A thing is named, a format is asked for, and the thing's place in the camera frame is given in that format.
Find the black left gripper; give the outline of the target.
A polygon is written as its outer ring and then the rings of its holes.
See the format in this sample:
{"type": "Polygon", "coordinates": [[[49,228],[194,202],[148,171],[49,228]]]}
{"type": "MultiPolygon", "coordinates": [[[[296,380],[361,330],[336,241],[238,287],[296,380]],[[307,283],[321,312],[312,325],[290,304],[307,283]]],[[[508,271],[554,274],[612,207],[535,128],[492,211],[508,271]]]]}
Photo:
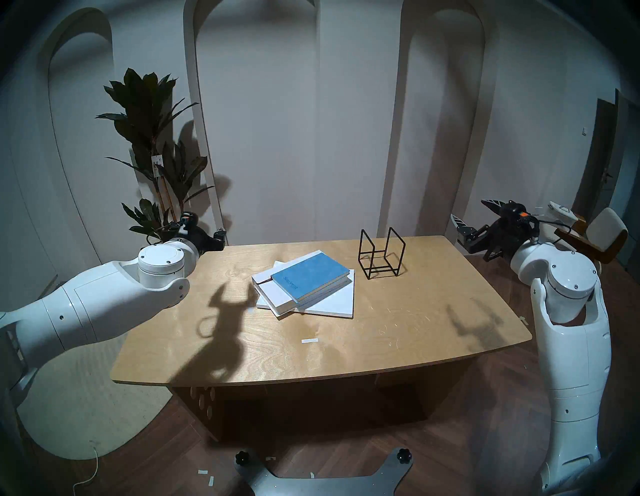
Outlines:
{"type": "Polygon", "coordinates": [[[222,252],[227,245],[227,231],[224,228],[216,230],[211,237],[200,227],[187,229],[185,238],[197,249],[198,255],[208,252],[222,252]]]}

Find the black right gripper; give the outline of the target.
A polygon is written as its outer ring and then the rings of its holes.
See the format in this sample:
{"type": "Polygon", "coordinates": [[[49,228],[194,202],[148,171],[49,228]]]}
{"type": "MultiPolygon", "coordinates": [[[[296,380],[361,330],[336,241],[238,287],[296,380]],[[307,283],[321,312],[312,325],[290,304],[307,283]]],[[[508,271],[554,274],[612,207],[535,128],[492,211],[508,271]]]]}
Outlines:
{"type": "Polygon", "coordinates": [[[498,219],[479,230],[468,226],[462,219],[450,215],[457,242],[465,245],[469,254],[484,252],[483,259],[491,261],[498,257],[511,260],[516,251],[527,241],[538,242],[538,218],[526,207],[515,201],[481,200],[498,219]]]}

